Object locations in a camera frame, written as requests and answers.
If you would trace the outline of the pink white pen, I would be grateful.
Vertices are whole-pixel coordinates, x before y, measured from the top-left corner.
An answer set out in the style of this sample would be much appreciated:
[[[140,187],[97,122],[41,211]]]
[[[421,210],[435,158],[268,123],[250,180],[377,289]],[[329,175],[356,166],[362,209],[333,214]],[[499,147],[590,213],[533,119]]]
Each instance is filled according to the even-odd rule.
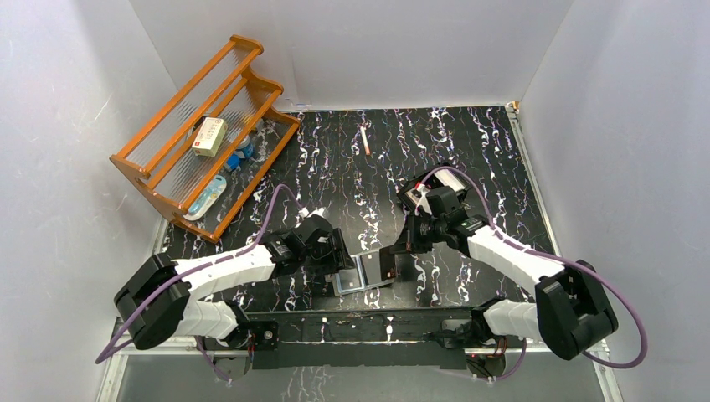
[[[359,132],[360,132],[360,136],[361,136],[362,141],[363,141],[363,148],[364,148],[365,154],[366,154],[367,156],[369,156],[369,155],[371,154],[371,151],[370,151],[370,147],[369,147],[369,143],[368,143],[368,136],[367,136],[367,129],[366,129],[366,127],[365,127],[365,126],[360,126],[360,127],[359,127]]]

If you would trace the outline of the light blue blister pack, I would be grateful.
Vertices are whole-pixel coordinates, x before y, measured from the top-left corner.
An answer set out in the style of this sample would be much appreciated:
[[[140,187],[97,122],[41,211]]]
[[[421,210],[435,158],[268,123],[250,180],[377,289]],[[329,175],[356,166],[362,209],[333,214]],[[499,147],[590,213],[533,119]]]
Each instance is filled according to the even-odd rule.
[[[184,215],[184,218],[187,221],[196,221],[201,219],[219,199],[226,187],[227,180],[225,177],[219,174],[216,175],[189,207],[188,212]]]

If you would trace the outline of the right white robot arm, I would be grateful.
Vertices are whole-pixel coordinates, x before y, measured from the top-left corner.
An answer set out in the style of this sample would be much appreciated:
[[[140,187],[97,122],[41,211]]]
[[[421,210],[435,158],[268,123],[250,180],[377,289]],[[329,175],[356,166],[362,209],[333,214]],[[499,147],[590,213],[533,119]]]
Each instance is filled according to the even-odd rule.
[[[468,212],[461,195],[449,186],[423,183],[404,192],[408,212],[396,242],[381,251],[382,263],[397,254],[424,254],[444,243],[484,263],[532,294],[531,302],[502,297],[471,310],[469,330],[483,347],[503,336],[544,342],[558,357],[570,360],[615,332],[618,319],[593,269],[576,269],[500,233],[480,215]]]

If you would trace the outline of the orange wooden shelf rack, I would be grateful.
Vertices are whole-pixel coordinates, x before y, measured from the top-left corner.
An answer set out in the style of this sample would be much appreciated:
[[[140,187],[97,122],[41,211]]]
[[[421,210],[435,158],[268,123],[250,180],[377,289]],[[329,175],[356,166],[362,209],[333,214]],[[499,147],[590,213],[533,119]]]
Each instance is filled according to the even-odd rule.
[[[300,122],[274,107],[282,85],[257,75],[263,46],[227,44],[111,162],[168,222],[216,241]]]

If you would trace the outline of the blue small bottle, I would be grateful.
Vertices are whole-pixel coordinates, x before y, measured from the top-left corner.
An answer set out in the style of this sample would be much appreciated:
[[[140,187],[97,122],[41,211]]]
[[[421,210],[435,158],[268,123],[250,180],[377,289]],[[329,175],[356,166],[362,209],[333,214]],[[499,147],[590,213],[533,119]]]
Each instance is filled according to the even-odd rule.
[[[224,168],[228,172],[236,170],[243,162],[248,161],[254,154],[254,145],[251,136],[246,136],[242,142],[236,147],[231,156],[224,164]]]

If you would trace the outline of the white card stack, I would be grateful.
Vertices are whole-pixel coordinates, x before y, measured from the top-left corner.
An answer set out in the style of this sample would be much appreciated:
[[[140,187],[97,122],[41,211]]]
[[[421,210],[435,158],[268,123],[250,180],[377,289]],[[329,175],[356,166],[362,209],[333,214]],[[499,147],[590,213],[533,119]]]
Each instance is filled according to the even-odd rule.
[[[415,187],[418,187],[420,184],[425,185],[427,188],[430,189],[430,192],[437,189],[437,188],[443,188],[443,187],[448,187],[451,190],[454,191],[454,193],[457,196],[462,196],[466,195],[468,191],[467,185],[452,171],[447,170],[447,169],[442,169],[439,170],[435,173],[433,173],[427,180],[424,178],[427,176],[427,173],[424,173],[417,177],[414,180],[414,186],[408,190],[405,195],[406,198],[414,203],[412,198],[410,197],[410,191],[414,189]]]

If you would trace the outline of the silver metal card holder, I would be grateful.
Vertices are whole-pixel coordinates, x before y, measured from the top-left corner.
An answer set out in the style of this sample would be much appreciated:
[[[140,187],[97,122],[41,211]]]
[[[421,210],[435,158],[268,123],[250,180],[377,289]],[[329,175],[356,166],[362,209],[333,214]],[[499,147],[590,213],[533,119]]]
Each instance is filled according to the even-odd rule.
[[[388,281],[381,280],[378,252],[379,250],[370,250],[353,255],[353,267],[333,274],[331,283],[334,294],[342,296],[391,285],[396,278]]]

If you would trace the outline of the cream medicine box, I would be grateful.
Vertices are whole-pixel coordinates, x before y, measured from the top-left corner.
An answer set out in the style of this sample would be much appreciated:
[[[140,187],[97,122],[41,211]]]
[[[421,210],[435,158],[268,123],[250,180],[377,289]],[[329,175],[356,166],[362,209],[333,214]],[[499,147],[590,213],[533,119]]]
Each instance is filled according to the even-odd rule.
[[[205,117],[198,126],[192,150],[200,157],[215,157],[227,131],[227,122],[218,117]]]

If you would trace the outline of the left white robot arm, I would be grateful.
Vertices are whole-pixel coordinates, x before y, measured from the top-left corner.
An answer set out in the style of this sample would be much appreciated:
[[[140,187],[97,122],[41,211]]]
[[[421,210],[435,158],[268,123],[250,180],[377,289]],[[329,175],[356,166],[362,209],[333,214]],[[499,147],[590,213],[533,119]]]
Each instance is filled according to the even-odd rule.
[[[232,301],[207,301],[207,296],[298,271],[327,276],[354,266],[342,231],[314,214],[293,229],[263,234],[237,250],[177,260],[155,254],[117,292],[114,303],[138,350],[180,336],[242,348],[265,324],[252,323]]]

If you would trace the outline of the black card tray box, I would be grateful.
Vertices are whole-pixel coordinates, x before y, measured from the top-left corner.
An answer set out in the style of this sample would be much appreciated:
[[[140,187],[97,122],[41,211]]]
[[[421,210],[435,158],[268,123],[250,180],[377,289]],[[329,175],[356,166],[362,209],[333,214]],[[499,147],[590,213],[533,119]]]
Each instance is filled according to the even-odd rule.
[[[450,166],[450,164],[441,162],[426,171],[415,174],[398,190],[397,198],[408,212],[419,214],[419,207],[422,207],[423,211],[431,214],[431,207],[426,194],[436,188],[451,188],[460,201],[466,197],[472,186],[459,173],[453,173],[449,169],[442,169],[433,173],[427,180],[424,179],[433,170],[443,166]]]

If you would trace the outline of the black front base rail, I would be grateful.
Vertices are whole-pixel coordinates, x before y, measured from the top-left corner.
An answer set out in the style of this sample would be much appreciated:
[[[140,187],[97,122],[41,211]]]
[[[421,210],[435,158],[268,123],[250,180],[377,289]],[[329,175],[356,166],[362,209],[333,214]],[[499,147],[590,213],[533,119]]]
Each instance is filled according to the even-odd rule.
[[[463,369],[465,349],[488,340],[469,307],[251,312],[276,324],[275,349],[258,350],[257,369],[306,366],[436,366]]]

